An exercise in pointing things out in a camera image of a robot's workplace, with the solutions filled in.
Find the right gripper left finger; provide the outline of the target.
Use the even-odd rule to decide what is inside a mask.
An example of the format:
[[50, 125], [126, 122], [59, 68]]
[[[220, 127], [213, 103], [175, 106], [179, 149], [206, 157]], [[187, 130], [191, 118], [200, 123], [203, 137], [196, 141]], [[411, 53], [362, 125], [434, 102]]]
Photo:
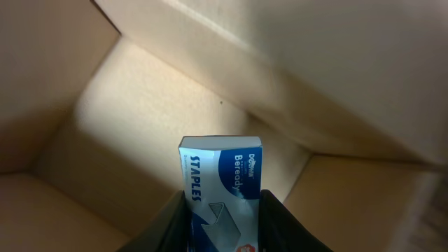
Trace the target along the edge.
[[118, 252], [188, 252], [191, 211], [180, 190], [150, 222], [150, 225]]

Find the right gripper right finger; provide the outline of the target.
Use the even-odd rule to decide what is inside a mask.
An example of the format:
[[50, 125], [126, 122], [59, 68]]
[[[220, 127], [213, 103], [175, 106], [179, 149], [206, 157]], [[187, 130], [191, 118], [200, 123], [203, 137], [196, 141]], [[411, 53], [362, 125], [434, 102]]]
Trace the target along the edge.
[[260, 191], [258, 247], [264, 252], [333, 252], [269, 191]]

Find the blue white staples box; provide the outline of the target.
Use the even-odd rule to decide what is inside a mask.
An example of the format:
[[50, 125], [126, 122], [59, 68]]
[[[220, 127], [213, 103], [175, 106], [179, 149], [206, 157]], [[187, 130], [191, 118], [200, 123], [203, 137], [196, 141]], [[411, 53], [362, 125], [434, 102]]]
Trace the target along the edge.
[[258, 251], [263, 145], [257, 136], [185, 136], [178, 147], [189, 251]]

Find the brown cardboard box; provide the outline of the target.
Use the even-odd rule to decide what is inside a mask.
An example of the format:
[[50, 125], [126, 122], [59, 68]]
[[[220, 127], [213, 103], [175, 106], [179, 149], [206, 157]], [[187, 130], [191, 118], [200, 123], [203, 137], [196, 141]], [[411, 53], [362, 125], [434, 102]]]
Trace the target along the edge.
[[2, 251], [158, 247], [220, 134], [332, 250], [446, 251], [447, 2], [1, 2]]

